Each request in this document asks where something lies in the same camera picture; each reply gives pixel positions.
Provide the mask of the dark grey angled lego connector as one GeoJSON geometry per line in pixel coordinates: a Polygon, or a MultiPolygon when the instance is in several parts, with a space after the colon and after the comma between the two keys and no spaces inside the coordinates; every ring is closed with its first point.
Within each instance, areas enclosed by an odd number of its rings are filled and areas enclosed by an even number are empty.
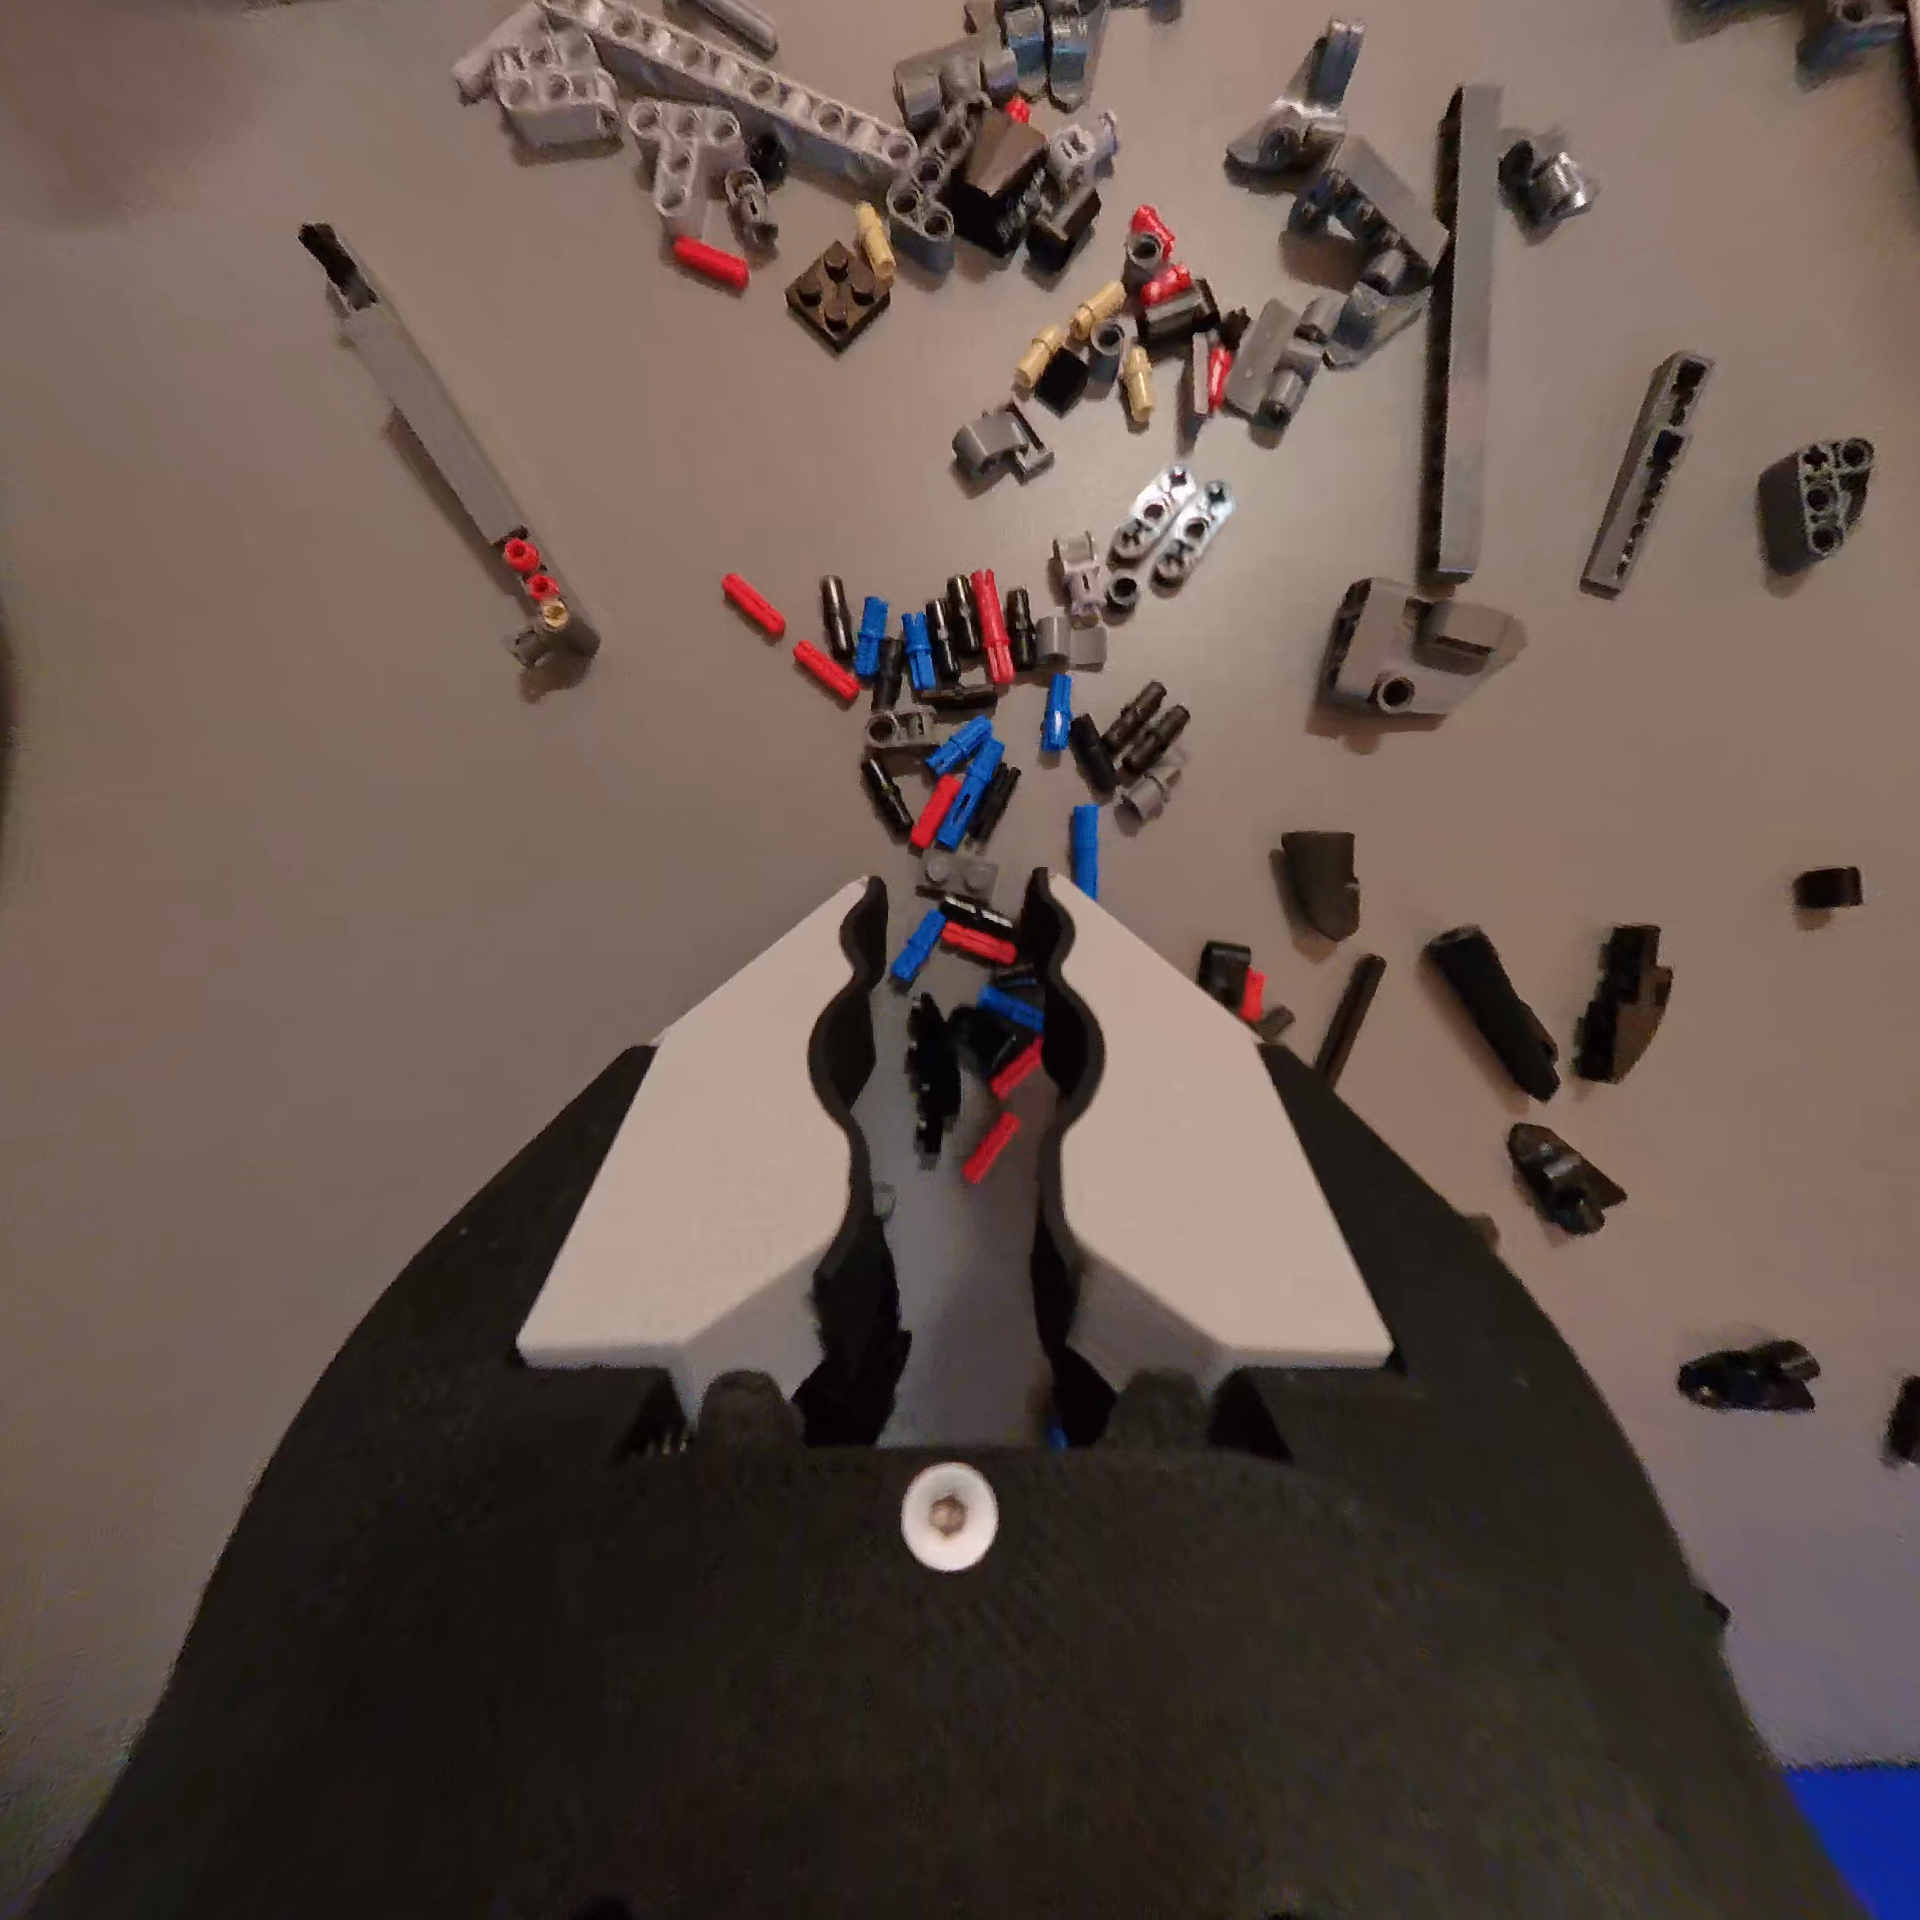
{"type": "Polygon", "coordinates": [[[1375,717],[1446,717],[1516,654],[1516,611],[1375,571],[1337,594],[1317,659],[1317,703],[1375,717]]]}

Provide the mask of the group of black lego panels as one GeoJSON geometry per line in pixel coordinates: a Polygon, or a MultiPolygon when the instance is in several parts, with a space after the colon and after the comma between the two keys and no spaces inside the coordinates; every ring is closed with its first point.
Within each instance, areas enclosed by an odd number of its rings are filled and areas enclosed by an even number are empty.
{"type": "MultiPolygon", "coordinates": [[[[1289,834],[1279,868],[1301,905],[1301,919],[1337,942],[1357,933],[1357,868],[1351,868],[1351,834],[1289,834]]],[[[1788,883],[1803,919],[1863,907],[1867,876],[1863,862],[1821,862],[1788,883]]],[[[1478,1040],[1498,1054],[1516,1094],[1549,1100],[1566,1088],[1558,1072],[1558,1038],[1532,1018],[1516,997],[1498,942],[1478,923],[1449,923],[1422,942],[1432,979],[1449,989],[1478,1040]]],[[[1357,956],[1351,982],[1323,1019],[1323,1040],[1310,1054],[1317,1081],[1337,1081],[1357,1019],[1380,997],[1383,956],[1357,956]]],[[[1289,1006],[1257,1006],[1257,969],[1248,942],[1201,942],[1196,962],[1201,997],[1216,997],[1230,1018],[1240,1018],[1257,1038],[1289,1030],[1289,1006]]],[[[1671,1018],[1671,962],[1655,923],[1616,923],[1597,956],[1597,997],[1576,1018],[1576,1081],[1623,1081],[1648,1038],[1671,1018]]],[[[1507,1132],[1511,1171],[1523,1182],[1532,1205],[1558,1233],[1597,1233],[1612,1205],[1623,1205],[1623,1184],[1576,1151],[1546,1119],[1511,1119],[1507,1132]]],[[[1815,1414],[1815,1349],[1803,1337],[1753,1337],[1726,1349],[1705,1349],[1675,1363],[1675,1394],[1705,1414],[1815,1414]]]]}

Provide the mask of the dark grey tapered lego panel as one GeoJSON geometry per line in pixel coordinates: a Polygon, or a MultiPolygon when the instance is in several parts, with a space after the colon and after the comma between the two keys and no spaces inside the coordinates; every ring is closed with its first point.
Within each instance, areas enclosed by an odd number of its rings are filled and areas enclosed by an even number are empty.
{"type": "Polygon", "coordinates": [[[1697,351],[1675,351],[1655,365],[1633,428],[1623,443],[1616,482],[1612,482],[1612,505],[1576,571],[1584,594],[1623,594],[1641,554],[1641,537],[1665,512],[1665,495],[1688,455],[1710,377],[1714,377],[1714,357],[1697,357],[1697,351]]]}

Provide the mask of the cluster of grey lego connectors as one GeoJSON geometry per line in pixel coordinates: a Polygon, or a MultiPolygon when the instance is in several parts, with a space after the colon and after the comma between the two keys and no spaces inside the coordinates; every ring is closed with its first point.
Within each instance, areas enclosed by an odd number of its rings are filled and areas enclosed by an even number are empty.
{"type": "MultiPolygon", "coordinates": [[[[900,61],[900,112],[856,112],[770,63],[779,25],[757,7],[689,7],[722,39],[653,7],[514,7],[458,61],[462,96],[492,96],[520,145],[573,151],[642,145],[653,208],[694,265],[703,199],[723,199],[738,246],[770,247],[770,183],[802,166],[866,190],[856,247],[900,275],[951,275],[956,247],[1031,260],[1064,275],[1101,220],[1112,112],[1083,112],[1108,7],[966,7],[966,39],[900,61]]],[[[1153,417],[1153,365],[1189,365],[1189,420],[1248,417],[1289,428],[1317,367],[1367,365],[1396,323],[1422,319],[1446,260],[1441,190],[1351,130],[1348,94],[1357,22],[1323,22],[1304,63],[1220,166],[1240,183],[1289,183],[1289,229],[1348,239],[1351,289],[1304,310],[1230,310],[1153,205],[1130,208],[1124,275],[1041,330],[1012,387],[1014,405],[1075,410],[1083,387],[1124,387],[1130,420],[1153,417]]],[[[1498,205],[1558,229],[1597,205],[1590,166],[1546,130],[1498,130],[1498,205]]]]}

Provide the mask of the long dark grey lego beam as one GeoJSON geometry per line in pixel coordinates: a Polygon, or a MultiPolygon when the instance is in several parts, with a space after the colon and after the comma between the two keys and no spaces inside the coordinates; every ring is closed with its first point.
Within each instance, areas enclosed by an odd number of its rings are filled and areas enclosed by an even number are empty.
{"type": "Polygon", "coordinates": [[[1481,550],[1491,260],[1498,260],[1498,87],[1461,87],[1441,121],[1446,260],[1422,305],[1422,482],[1419,571],[1462,587],[1481,550]]]}

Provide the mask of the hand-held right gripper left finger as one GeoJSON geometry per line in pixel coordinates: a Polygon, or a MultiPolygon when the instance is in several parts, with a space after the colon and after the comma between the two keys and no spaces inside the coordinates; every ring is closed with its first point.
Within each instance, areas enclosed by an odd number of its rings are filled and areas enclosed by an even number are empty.
{"type": "Polygon", "coordinates": [[[880,1444],[907,1359],[851,1117],[881,919],[881,876],[851,876],[642,1049],[520,1363],[653,1363],[689,1414],[763,1375],[809,1444],[880,1444]]]}

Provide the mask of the blue plastic bin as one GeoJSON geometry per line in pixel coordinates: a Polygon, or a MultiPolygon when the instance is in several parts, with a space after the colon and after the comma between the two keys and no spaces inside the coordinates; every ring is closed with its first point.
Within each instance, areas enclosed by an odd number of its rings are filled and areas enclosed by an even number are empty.
{"type": "Polygon", "coordinates": [[[1788,1765],[1788,1795],[1872,1920],[1920,1910],[1920,1765],[1916,1758],[1788,1765]]]}

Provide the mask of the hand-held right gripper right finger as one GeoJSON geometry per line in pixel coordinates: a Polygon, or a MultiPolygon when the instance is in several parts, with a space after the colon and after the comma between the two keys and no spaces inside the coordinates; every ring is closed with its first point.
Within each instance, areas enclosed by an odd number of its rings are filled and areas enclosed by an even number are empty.
{"type": "Polygon", "coordinates": [[[1064,868],[1025,887],[1041,979],[1034,1337],[1048,1414],[1093,1444],[1177,1375],[1380,1375],[1390,1332],[1279,1100],[1264,1049],[1064,868]]]}

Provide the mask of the dark grey rounded lego liftarm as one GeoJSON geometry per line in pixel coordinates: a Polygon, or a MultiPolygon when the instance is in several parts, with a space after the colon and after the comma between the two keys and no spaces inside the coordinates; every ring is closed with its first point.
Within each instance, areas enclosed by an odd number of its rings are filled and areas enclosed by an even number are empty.
{"type": "Polygon", "coordinates": [[[1753,482],[1759,558],[1777,580],[1841,554],[1867,505],[1872,443],[1836,433],[1788,447],[1753,482]]]}

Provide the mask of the black square lego plate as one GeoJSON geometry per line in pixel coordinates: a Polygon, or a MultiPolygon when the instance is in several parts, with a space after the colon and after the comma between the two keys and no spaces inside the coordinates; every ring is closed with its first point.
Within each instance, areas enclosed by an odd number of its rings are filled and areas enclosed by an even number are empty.
{"type": "Polygon", "coordinates": [[[783,283],[783,310],[839,357],[889,310],[889,275],[856,246],[823,246],[783,283]]]}

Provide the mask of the grey lego beam with red pins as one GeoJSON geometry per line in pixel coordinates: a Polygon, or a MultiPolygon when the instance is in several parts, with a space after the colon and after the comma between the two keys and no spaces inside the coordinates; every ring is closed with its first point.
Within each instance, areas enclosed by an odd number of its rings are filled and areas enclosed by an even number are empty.
{"type": "Polygon", "coordinates": [[[469,410],[458,405],[401,310],[384,294],[384,283],[364,272],[364,260],[337,239],[337,224],[294,224],[294,246],[320,272],[346,351],[364,365],[401,433],[424,447],[429,473],[462,505],[503,594],[514,600],[514,664],[580,674],[597,654],[597,622],[580,580],[541,538],[505,473],[492,471],[469,410]]]}

